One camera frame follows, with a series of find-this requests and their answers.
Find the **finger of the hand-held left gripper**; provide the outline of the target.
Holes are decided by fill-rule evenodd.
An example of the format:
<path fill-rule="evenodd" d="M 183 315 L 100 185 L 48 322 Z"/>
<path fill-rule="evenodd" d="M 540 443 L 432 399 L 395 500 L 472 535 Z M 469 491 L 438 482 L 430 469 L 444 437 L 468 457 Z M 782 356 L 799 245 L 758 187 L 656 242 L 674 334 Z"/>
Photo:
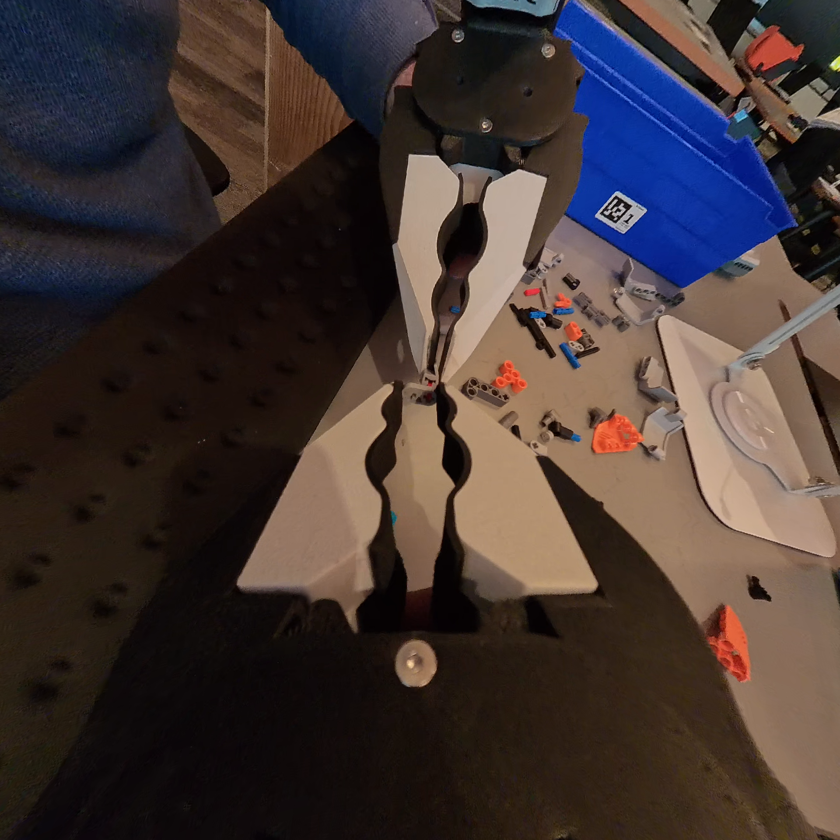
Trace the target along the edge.
<path fill-rule="evenodd" d="M 444 379 L 469 359 L 524 274 L 526 252 L 546 185 L 537 174 L 508 174 L 488 182 L 480 198 L 484 242 L 478 255 L 454 258 L 442 310 L 460 311 Z"/>
<path fill-rule="evenodd" d="M 439 382 L 443 363 L 438 303 L 443 253 L 463 210 L 463 181 L 432 154 L 409 154 L 393 255 L 409 347 L 421 376 Z"/>

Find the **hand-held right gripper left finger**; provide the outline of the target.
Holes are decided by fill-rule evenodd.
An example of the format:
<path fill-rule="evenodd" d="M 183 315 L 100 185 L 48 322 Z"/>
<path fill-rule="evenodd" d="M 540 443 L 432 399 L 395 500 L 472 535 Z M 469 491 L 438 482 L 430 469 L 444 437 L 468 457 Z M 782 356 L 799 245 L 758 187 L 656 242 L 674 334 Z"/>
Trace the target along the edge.
<path fill-rule="evenodd" d="M 241 592 L 335 602 L 359 631 L 359 608 L 387 593 L 402 564 L 384 479 L 396 463 L 403 388 L 383 385 L 304 448 L 238 577 Z"/>

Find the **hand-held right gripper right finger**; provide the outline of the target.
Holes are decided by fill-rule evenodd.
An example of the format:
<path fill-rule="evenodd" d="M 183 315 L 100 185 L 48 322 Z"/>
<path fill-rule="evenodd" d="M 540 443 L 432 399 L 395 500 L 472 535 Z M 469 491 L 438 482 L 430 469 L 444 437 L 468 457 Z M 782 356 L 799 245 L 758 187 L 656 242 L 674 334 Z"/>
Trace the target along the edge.
<path fill-rule="evenodd" d="M 447 385 L 436 411 L 453 486 L 435 561 L 435 628 L 473 632 L 491 604 L 596 593 L 539 457 Z"/>

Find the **light grey curved panel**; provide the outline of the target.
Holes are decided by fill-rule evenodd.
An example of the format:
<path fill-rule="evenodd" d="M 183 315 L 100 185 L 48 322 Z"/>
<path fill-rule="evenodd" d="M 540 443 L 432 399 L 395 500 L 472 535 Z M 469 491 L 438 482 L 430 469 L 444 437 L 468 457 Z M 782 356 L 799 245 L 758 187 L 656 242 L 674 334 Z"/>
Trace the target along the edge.
<path fill-rule="evenodd" d="M 646 323 L 655 322 L 666 312 L 666 306 L 635 298 L 629 295 L 622 288 L 612 290 L 612 298 L 616 308 L 622 313 L 625 319 L 635 326 L 641 327 Z"/>
<path fill-rule="evenodd" d="M 562 253 L 556 252 L 548 247 L 543 247 L 539 257 L 531 263 L 530 267 L 522 276 L 521 282 L 529 286 L 534 283 L 543 283 L 548 278 L 551 269 L 558 266 L 563 259 L 564 255 Z"/>
<path fill-rule="evenodd" d="M 666 446 L 670 436 L 685 427 L 686 412 L 681 408 L 661 406 L 645 417 L 640 434 L 641 445 L 647 454 L 657 460 L 665 460 Z"/>

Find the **small assembly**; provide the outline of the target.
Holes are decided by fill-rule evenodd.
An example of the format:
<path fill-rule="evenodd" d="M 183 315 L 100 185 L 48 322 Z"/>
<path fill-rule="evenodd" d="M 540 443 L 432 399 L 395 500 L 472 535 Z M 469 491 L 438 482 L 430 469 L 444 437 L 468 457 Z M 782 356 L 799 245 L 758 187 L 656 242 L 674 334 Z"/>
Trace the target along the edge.
<path fill-rule="evenodd" d="M 437 316 L 435 331 L 429 344 L 427 368 L 438 381 L 445 378 L 445 370 L 450 351 L 455 340 L 455 328 L 460 318 L 460 311 L 450 309 Z"/>

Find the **person's left forearm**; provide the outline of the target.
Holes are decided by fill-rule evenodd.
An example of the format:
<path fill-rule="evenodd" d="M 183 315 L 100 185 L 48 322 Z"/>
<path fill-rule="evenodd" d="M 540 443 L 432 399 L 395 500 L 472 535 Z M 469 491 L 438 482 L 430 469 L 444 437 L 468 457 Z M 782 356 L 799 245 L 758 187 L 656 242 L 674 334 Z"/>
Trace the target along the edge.
<path fill-rule="evenodd" d="M 267 1 L 286 41 L 344 110 L 379 139 L 394 89 L 409 86 L 417 46 L 437 29 L 428 1 Z"/>

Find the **pile of small technic pieces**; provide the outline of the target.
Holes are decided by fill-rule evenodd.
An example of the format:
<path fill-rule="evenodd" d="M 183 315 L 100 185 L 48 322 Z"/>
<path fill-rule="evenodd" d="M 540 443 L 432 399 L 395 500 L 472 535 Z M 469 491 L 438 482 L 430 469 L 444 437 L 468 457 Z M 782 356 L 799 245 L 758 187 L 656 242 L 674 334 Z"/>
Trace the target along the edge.
<path fill-rule="evenodd" d="M 512 302 L 508 303 L 508 306 L 516 317 L 518 324 L 530 333 L 535 348 L 545 352 L 549 358 L 555 359 L 557 352 L 549 339 L 545 337 L 545 324 L 543 320 L 531 320 L 528 316 L 529 308 L 520 308 Z"/>

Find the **orange flat panel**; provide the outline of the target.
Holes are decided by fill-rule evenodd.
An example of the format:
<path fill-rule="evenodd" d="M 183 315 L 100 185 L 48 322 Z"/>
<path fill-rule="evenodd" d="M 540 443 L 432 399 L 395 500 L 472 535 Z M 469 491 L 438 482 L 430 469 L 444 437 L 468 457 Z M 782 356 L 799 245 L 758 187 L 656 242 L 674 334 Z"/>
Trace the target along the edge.
<path fill-rule="evenodd" d="M 597 455 L 623 454 L 644 442 L 644 436 L 630 420 L 613 414 L 594 426 L 591 448 Z"/>

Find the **light grey panel with holes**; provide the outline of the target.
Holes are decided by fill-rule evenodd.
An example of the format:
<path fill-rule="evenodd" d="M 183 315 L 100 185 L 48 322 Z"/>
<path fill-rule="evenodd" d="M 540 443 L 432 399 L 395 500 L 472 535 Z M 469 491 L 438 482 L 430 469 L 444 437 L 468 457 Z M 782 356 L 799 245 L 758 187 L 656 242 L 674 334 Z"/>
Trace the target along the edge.
<path fill-rule="evenodd" d="M 635 263 L 627 257 L 620 275 L 621 286 L 625 293 L 646 301 L 660 301 L 661 296 L 656 286 L 634 279 Z"/>

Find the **blue storage bin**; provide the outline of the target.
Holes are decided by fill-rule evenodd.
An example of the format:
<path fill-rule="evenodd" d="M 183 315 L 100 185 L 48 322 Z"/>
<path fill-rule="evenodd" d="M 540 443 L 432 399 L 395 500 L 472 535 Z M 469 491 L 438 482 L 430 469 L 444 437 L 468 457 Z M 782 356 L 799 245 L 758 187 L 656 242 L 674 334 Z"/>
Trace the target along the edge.
<path fill-rule="evenodd" d="M 555 34 L 584 69 L 574 221 L 682 288 L 795 225 L 753 142 L 670 69 L 582 2 Z"/>

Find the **wooden pillar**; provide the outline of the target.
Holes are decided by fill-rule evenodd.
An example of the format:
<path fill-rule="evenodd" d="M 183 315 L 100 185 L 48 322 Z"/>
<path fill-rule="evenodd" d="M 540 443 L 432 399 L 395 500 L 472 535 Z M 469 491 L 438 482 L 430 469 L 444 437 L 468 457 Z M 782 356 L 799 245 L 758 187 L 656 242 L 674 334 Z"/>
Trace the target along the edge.
<path fill-rule="evenodd" d="M 350 124 L 329 84 L 266 12 L 264 175 L 266 187 Z"/>

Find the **light grey boxy panel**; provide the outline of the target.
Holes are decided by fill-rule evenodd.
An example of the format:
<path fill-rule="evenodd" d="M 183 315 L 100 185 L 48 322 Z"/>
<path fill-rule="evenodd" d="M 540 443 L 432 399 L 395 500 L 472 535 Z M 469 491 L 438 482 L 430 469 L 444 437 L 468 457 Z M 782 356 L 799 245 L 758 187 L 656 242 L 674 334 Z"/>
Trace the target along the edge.
<path fill-rule="evenodd" d="M 677 403 L 677 395 L 665 385 L 665 370 L 653 356 L 645 356 L 639 362 L 636 383 L 637 389 L 653 403 Z"/>

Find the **black dimpled pad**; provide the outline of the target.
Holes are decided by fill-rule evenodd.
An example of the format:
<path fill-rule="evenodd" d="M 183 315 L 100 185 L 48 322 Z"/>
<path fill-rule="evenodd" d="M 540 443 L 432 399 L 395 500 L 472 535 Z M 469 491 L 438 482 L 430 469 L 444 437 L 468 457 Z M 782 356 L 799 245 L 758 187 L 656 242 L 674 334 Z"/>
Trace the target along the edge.
<path fill-rule="evenodd" d="M 391 306 L 356 123 L 2 401 L 2 838 L 156 589 L 292 463 Z"/>

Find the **white book stand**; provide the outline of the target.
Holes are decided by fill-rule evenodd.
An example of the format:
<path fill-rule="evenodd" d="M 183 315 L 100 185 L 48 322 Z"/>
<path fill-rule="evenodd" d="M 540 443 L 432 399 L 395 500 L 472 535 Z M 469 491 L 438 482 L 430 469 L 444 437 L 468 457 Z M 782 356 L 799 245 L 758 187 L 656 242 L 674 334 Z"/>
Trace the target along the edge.
<path fill-rule="evenodd" d="M 809 474 L 762 362 L 835 309 L 838 295 L 821 295 L 745 351 L 672 316 L 657 322 L 709 510 L 734 531 L 823 559 L 837 541 L 822 499 L 837 497 L 838 485 Z"/>

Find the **orange curved panel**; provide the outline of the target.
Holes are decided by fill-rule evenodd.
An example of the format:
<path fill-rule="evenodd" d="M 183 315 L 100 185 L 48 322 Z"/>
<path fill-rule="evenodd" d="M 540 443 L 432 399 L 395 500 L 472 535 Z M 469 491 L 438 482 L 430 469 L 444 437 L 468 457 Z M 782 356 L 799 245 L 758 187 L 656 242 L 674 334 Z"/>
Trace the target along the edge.
<path fill-rule="evenodd" d="M 730 605 L 721 605 L 707 633 L 707 642 L 719 666 L 740 683 L 752 677 L 749 641 L 742 623 Z"/>

